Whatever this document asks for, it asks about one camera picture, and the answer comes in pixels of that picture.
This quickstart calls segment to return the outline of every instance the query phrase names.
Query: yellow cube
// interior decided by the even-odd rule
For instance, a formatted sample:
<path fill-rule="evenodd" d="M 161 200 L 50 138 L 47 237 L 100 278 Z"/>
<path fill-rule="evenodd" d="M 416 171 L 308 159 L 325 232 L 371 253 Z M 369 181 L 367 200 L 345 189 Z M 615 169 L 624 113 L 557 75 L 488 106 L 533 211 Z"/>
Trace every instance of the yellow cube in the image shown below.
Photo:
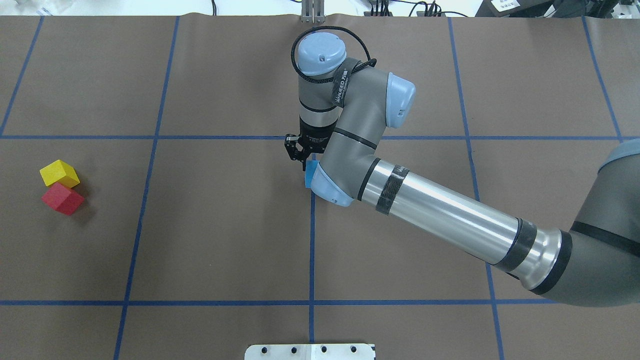
<path fill-rule="evenodd" d="M 72 188 L 80 183 L 76 170 L 62 160 L 56 160 L 40 169 L 40 175 L 44 180 L 44 185 L 51 186 L 61 183 L 67 188 Z"/>

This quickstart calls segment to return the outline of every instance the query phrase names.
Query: wooden block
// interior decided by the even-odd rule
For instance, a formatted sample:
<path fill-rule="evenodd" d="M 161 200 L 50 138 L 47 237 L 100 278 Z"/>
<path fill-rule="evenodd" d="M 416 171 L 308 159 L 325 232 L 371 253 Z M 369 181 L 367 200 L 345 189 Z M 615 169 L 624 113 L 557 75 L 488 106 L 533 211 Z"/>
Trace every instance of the wooden block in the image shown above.
<path fill-rule="evenodd" d="M 67 188 L 60 183 L 55 183 L 42 196 L 42 201 L 55 211 L 71 215 L 83 203 L 84 197 L 75 190 Z"/>
<path fill-rule="evenodd" d="M 76 170 L 62 160 L 56 160 L 40 169 L 40 175 L 44 180 L 44 185 L 51 186 L 61 183 L 67 188 L 72 188 L 80 183 Z"/>

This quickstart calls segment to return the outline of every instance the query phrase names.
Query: light blue joint cap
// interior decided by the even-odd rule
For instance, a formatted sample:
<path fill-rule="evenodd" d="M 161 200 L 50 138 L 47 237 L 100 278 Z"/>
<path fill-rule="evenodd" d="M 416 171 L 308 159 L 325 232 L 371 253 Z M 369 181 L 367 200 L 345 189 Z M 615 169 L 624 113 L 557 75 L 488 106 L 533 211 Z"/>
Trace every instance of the light blue joint cap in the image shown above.
<path fill-rule="evenodd" d="M 316 167 L 320 161 L 317 160 L 307 160 L 307 169 L 305 171 L 305 188 L 311 188 L 311 181 L 314 178 L 314 174 L 316 173 Z"/>
<path fill-rule="evenodd" d="M 335 70 L 347 58 L 344 42 L 331 33 L 307 35 L 298 46 L 298 67 L 304 75 L 316 76 Z"/>
<path fill-rule="evenodd" d="M 345 208 L 353 202 L 353 199 L 343 192 L 324 172 L 320 164 L 316 167 L 314 178 L 311 180 L 311 190 L 324 200 Z"/>
<path fill-rule="evenodd" d="M 387 80 L 387 126 L 397 129 L 404 124 L 415 98 L 415 85 L 393 72 Z"/>
<path fill-rule="evenodd" d="M 640 154 L 640 139 L 633 139 L 623 142 L 615 149 L 613 149 L 613 151 L 609 154 L 607 161 L 605 161 L 604 164 L 602 164 L 602 166 L 598 169 L 598 172 L 600 172 L 602 168 L 604 168 L 608 163 L 612 161 L 638 154 Z"/>

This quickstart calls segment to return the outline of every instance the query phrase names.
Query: black cable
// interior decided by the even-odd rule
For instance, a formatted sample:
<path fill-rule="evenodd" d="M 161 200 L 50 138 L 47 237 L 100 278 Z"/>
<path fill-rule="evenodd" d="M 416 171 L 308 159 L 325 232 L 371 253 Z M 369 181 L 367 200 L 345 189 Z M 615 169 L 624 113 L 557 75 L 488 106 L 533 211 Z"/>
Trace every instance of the black cable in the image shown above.
<path fill-rule="evenodd" d="M 415 4 L 415 2 L 413 1 L 405 1 L 405 0 L 391 0 L 391 1 L 395 1 L 397 3 Z"/>
<path fill-rule="evenodd" d="M 429 10 L 424 12 L 424 16 L 431 16 L 432 13 L 437 12 L 438 9 L 436 8 L 436 2 L 432 2 L 431 6 L 429 6 Z"/>
<path fill-rule="evenodd" d="M 464 17 L 468 17 L 465 14 L 459 13 L 459 12 L 437 12 L 437 13 L 434 13 L 432 16 L 439 16 L 440 14 L 443 14 L 443 13 L 457 13 L 458 15 L 462 15 Z"/>
<path fill-rule="evenodd" d="M 302 40 L 302 38 L 304 36 L 306 36 L 309 33 L 313 33 L 315 31 L 318 30 L 338 30 L 338 31 L 343 31 L 349 35 L 351 35 L 354 39 L 356 39 L 360 45 L 362 46 L 362 49 L 364 50 L 364 53 L 367 55 L 367 61 L 360 63 L 359 65 L 357 65 L 355 68 L 353 68 L 353 72 L 352 74 L 355 74 L 356 72 L 366 68 L 367 66 L 370 67 L 374 67 L 376 66 L 376 59 L 372 59 L 371 55 L 369 54 L 369 50 L 367 49 L 367 46 L 364 44 L 364 42 L 362 41 L 362 39 L 360 37 L 358 37 L 358 35 L 356 35 L 353 31 L 347 29 L 347 28 L 343 28 L 342 26 L 318 26 L 315 28 L 310 28 L 308 30 L 305 30 L 302 34 L 298 35 L 298 37 L 296 38 L 296 40 L 293 42 L 293 45 L 291 46 L 291 64 L 293 65 L 293 69 L 296 71 L 296 73 L 298 73 L 298 75 L 303 78 L 304 80 L 313 83 L 313 84 L 324 84 L 324 83 L 330 83 L 333 81 L 333 77 L 330 78 L 326 78 L 326 79 L 312 79 L 310 77 L 308 77 L 307 75 L 304 75 L 302 73 L 302 70 L 300 70 L 300 68 L 298 67 L 298 64 L 296 64 L 296 46 L 298 46 L 298 43 L 300 42 L 300 40 Z"/>
<path fill-rule="evenodd" d="M 424 1 L 418 1 L 417 3 L 413 3 L 413 8 L 411 8 L 411 11 L 409 12 L 409 16 L 411 17 L 411 15 L 413 15 L 413 11 L 415 10 L 415 7 L 418 5 L 424 5 L 424 12 L 427 12 L 427 7 L 429 6 L 429 4 L 425 3 Z"/>
<path fill-rule="evenodd" d="M 371 16 L 391 16 L 389 12 L 389 0 L 376 0 L 376 8 L 373 8 L 373 0 L 371 3 Z"/>

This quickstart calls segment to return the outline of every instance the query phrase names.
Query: grid line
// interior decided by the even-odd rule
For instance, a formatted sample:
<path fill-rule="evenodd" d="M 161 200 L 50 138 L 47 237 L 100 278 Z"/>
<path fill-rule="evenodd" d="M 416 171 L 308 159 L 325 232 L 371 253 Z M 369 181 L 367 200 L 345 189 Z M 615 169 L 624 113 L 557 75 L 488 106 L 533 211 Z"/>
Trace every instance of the grid line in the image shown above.
<path fill-rule="evenodd" d="M 315 306 L 491 305 L 491 299 L 314 300 Z M 553 300 L 497 299 L 499 305 L 558 304 Z M 309 306 L 309 300 L 130 300 L 128 306 Z M 0 300 L 0 306 L 123 306 L 119 300 Z"/>
<path fill-rule="evenodd" d="M 476 165 L 473 158 L 473 148 L 471 148 L 471 135 L 469 132 L 469 124 L 467 122 L 467 109 L 465 107 L 465 96 L 462 91 L 462 80 L 460 77 L 460 67 L 458 65 L 458 52 L 456 50 L 456 39 L 453 32 L 453 21 L 450 17 L 447 18 L 449 23 L 449 36 L 451 38 L 451 52 L 453 55 L 453 66 L 456 72 L 456 82 L 458 86 L 458 97 L 460 99 L 460 112 L 462 115 L 462 123 L 465 128 L 465 141 L 467 143 L 467 154 L 469 158 L 469 167 L 471 169 L 471 180 L 474 186 L 474 195 L 476 201 L 480 201 L 480 192 L 478 190 L 478 182 L 476 177 Z M 491 297 L 491 310 L 493 313 L 493 327 L 495 329 L 495 339 L 498 347 L 498 355 L 500 360 L 504 360 L 504 349 L 502 347 L 502 333 L 500 332 L 500 318 L 498 316 L 498 306 L 495 301 L 495 290 L 493 288 L 493 277 L 491 274 L 491 266 L 488 263 L 484 264 L 486 270 L 487 283 L 489 285 L 489 295 Z"/>
<path fill-rule="evenodd" d="M 124 334 L 124 326 L 127 319 L 127 310 L 129 309 L 129 299 L 131 297 L 131 285 L 133 283 L 133 274 L 136 269 L 136 259 L 138 257 L 138 247 L 140 245 L 140 234 L 142 233 L 142 222 L 145 217 L 145 210 L 147 206 L 147 197 L 149 194 L 149 184 L 151 182 L 151 175 L 154 169 L 154 161 L 156 159 L 156 149 L 158 144 L 158 137 L 160 135 L 160 126 L 162 125 L 162 116 L 164 112 L 164 101 L 166 99 L 166 91 L 169 86 L 169 77 L 171 74 L 171 64 L 173 61 L 173 51 L 175 49 L 175 40 L 178 35 L 178 26 L 180 24 L 180 17 L 175 17 L 175 24 L 173 25 L 173 36 L 171 41 L 171 49 L 169 50 L 169 59 L 166 64 L 166 72 L 164 75 L 164 85 L 162 90 L 162 98 L 160 99 L 160 107 L 158 109 L 158 117 L 156 120 L 156 132 L 154 135 L 154 143 L 151 146 L 151 155 L 149 157 L 149 166 L 147 169 L 147 178 L 145 180 L 145 189 L 142 194 L 142 204 L 140 206 L 140 216 L 138 217 L 138 227 L 136 228 L 136 239 L 133 244 L 133 251 L 131 252 L 131 264 L 129 266 L 129 275 L 127 277 L 127 287 L 124 295 L 124 305 L 122 306 L 122 314 L 120 315 L 120 326 L 118 327 L 118 336 L 116 338 L 115 350 L 113 352 L 113 360 L 118 360 L 120 357 L 120 346 L 122 345 L 122 336 Z"/>
<path fill-rule="evenodd" d="M 587 45 L 589 46 L 589 53 L 591 54 L 591 61 L 593 62 L 593 68 L 595 69 L 596 75 L 598 76 L 598 81 L 600 82 L 600 88 L 602 89 L 602 95 L 604 95 L 604 100 L 607 103 L 607 108 L 609 109 L 609 115 L 611 116 L 611 122 L 613 123 L 613 128 L 616 130 L 616 134 L 618 135 L 618 141 L 622 142 L 622 133 L 620 133 L 618 119 L 616 119 L 616 114 L 615 112 L 613 112 L 613 106 L 611 105 L 611 100 L 609 99 L 609 93 L 607 91 L 607 87 L 604 85 L 602 74 L 600 73 L 600 66 L 598 66 L 596 53 L 593 50 L 593 43 L 591 42 L 591 35 L 589 34 L 589 27 L 587 26 L 587 18 L 585 18 L 585 16 L 582 16 L 582 27 L 584 28 L 584 34 L 586 35 L 586 38 L 587 38 Z"/>
<path fill-rule="evenodd" d="M 388 135 L 382 140 L 566 140 L 566 141 L 606 141 L 632 140 L 640 136 L 565 136 L 565 135 Z M 154 135 L 0 135 L 7 140 L 155 140 Z M 158 140 L 281 140 L 277 135 L 159 135 Z"/>
<path fill-rule="evenodd" d="M 0 124 L 0 136 L 2 136 L 2 134 L 4 133 L 4 128 L 6 127 L 6 123 L 9 121 L 9 115 L 11 114 L 11 108 L 13 107 L 13 102 L 15 101 L 16 95 L 18 95 L 18 90 L 20 89 L 22 78 L 24 77 L 24 73 L 27 70 L 27 65 L 29 65 L 29 59 L 31 59 L 31 53 L 33 53 L 33 48 L 36 46 L 36 41 L 38 40 L 38 35 L 40 34 L 40 29 L 42 29 L 43 23 L 44 23 L 44 16 L 41 16 L 40 21 L 38 22 L 38 27 L 36 28 L 36 32 L 33 34 L 33 39 L 31 40 L 29 51 L 27 51 L 27 56 L 24 58 L 24 63 L 22 63 L 22 68 L 20 69 L 18 80 L 15 82 L 15 87 L 13 88 L 11 98 L 9 99 L 9 105 L 7 105 L 6 107 L 6 112 L 4 113 L 2 124 Z"/>
<path fill-rule="evenodd" d="M 316 195 L 311 193 L 310 221 L 309 221 L 309 343 L 316 342 Z"/>

